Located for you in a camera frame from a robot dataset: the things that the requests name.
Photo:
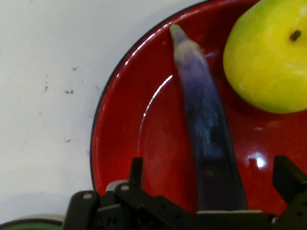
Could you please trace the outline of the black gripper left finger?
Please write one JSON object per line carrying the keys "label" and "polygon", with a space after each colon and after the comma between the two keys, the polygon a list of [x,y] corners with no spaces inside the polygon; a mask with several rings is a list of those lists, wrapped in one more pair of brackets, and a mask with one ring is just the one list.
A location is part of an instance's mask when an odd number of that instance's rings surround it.
{"label": "black gripper left finger", "polygon": [[195,215],[163,196],[150,196],[141,186],[142,158],[134,158],[127,182],[100,196],[95,191],[75,193],[64,230],[197,230]]}

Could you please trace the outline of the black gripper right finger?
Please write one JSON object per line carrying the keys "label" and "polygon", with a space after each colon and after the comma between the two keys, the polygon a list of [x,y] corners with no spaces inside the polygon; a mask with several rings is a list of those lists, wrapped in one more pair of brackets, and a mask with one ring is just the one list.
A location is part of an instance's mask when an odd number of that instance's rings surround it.
{"label": "black gripper right finger", "polygon": [[273,230],[307,228],[307,175],[288,157],[274,157],[272,182],[287,203],[287,208],[273,223]]}

